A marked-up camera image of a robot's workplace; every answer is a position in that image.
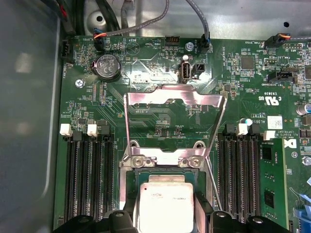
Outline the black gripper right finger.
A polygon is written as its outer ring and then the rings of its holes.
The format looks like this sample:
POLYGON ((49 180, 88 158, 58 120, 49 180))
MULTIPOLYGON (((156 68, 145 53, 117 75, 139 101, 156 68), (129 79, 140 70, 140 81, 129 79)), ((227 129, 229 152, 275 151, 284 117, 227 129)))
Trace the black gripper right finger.
POLYGON ((194 219, 199 233, 288 233, 289 230, 262 216, 239 222, 228 212, 215 211, 202 192, 194 193, 194 219))

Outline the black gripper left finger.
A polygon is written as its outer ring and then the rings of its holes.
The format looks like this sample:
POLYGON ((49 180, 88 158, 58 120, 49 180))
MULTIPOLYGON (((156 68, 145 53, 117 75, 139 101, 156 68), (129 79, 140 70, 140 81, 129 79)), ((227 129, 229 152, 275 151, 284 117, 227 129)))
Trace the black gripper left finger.
POLYGON ((137 233, 133 215, 137 194, 129 194, 122 210, 112 211, 108 217, 96 221, 92 216, 76 216, 57 229, 54 233, 137 233))

